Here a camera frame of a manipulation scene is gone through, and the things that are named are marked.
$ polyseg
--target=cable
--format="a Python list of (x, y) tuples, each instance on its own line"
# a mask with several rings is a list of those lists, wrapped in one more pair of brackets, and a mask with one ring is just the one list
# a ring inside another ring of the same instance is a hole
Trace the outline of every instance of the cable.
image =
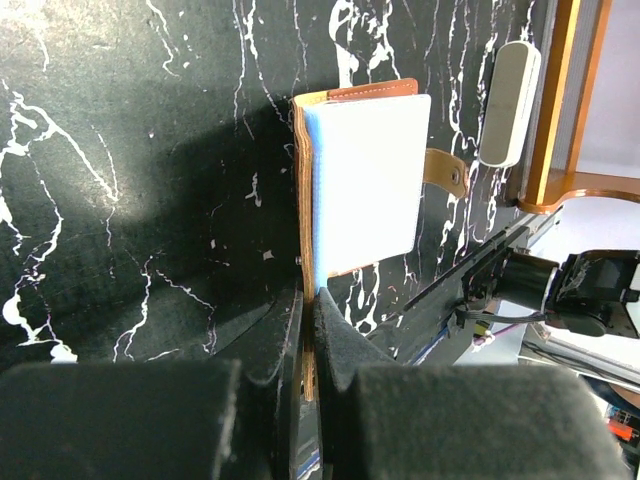
[(455, 314), (460, 320), (488, 323), (499, 322), (509, 325), (521, 325), (525, 323), (545, 322), (551, 320), (551, 316), (546, 313), (534, 313), (533, 315), (527, 315), (526, 317), (503, 317), (500, 315), (494, 315), (493, 313), (457, 309)]
[(547, 350), (544, 350), (543, 348), (541, 348), (540, 346), (528, 342), (526, 340), (524, 340), (522, 342), (522, 345), (527, 347), (529, 350), (531, 350), (533, 353), (549, 359), (551, 361), (554, 361), (556, 363), (559, 363), (561, 365), (567, 366), (569, 368), (582, 368), (584, 370), (586, 370), (587, 372), (591, 372), (594, 373), (596, 375), (601, 376), (603, 379), (606, 379), (607, 381), (609, 381), (610, 379), (614, 379), (617, 380), (618, 382), (622, 382), (624, 384), (630, 384), (630, 385), (634, 385), (634, 388), (640, 388), (640, 385), (636, 384), (635, 382), (621, 377), (620, 375), (616, 375), (615, 373), (611, 373), (611, 372), (607, 372), (606, 370), (603, 370), (601, 368), (598, 368), (594, 365), (591, 365), (583, 360), (579, 360), (576, 358), (572, 358), (572, 357), (568, 357), (567, 355), (563, 355), (561, 353), (555, 353), (555, 352), (548, 352)]

